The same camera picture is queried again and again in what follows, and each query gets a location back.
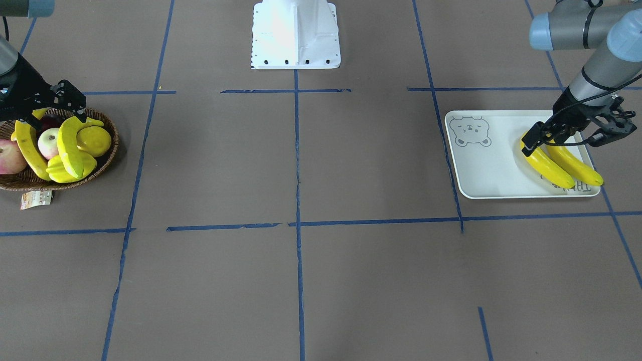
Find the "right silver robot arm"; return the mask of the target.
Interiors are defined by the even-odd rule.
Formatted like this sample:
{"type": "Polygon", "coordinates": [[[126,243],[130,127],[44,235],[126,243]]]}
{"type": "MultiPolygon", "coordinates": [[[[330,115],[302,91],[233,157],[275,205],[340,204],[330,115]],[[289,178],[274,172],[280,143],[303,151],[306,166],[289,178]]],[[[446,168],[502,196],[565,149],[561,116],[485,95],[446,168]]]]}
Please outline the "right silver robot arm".
{"type": "Polygon", "coordinates": [[[41,130],[42,123],[32,112],[50,108],[71,112],[80,121],[87,121],[85,94],[68,80],[49,84],[22,51],[10,43],[9,18],[35,21],[48,18],[54,9],[54,1],[2,1],[2,122],[20,121],[41,130]]]}

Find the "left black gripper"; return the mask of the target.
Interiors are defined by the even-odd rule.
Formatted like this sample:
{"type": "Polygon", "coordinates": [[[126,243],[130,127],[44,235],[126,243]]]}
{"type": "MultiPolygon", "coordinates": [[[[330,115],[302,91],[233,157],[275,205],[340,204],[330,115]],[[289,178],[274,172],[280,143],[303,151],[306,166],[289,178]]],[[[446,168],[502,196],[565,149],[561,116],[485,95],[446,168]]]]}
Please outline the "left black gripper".
{"type": "Polygon", "coordinates": [[[566,88],[553,105],[553,116],[547,123],[537,122],[521,137],[521,153],[530,157],[541,145],[548,141],[567,141],[575,133],[585,130],[592,124],[587,119],[591,107],[609,104],[612,96],[607,95],[601,105],[588,105],[566,88]]]}

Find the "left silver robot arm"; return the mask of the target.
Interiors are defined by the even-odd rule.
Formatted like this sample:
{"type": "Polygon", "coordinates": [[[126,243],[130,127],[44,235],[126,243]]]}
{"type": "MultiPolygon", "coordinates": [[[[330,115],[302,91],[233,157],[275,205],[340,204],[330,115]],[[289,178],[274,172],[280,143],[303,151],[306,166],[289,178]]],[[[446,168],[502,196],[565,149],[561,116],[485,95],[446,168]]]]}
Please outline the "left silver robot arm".
{"type": "Polygon", "coordinates": [[[557,1],[535,16],[532,48],[544,51],[592,50],[575,79],[554,103],[552,116],[523,135],[521,151],[530,157],[543,145],[562,145],[589,124],[595,133],[584,144],[599,147],[636,130],[634,111],[622,107],[617,91],[640,79],[640,3],[605,6],[601,1],[557,1]]]}

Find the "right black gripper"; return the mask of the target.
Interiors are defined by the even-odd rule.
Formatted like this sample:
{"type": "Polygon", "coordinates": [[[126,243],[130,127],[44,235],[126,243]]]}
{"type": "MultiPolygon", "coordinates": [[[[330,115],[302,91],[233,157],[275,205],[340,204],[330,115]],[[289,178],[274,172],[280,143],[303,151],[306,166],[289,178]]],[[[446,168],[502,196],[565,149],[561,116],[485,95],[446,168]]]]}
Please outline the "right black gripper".
{"type": "Polygon", "coordinates": [[[43,113],[34,110],[61,109],[72,112],[81,123],[87,123],[86,96],[68,80],[50,85],[23,57],[2,75],[1,121],[16,120],[42,131],[43,113]]]}

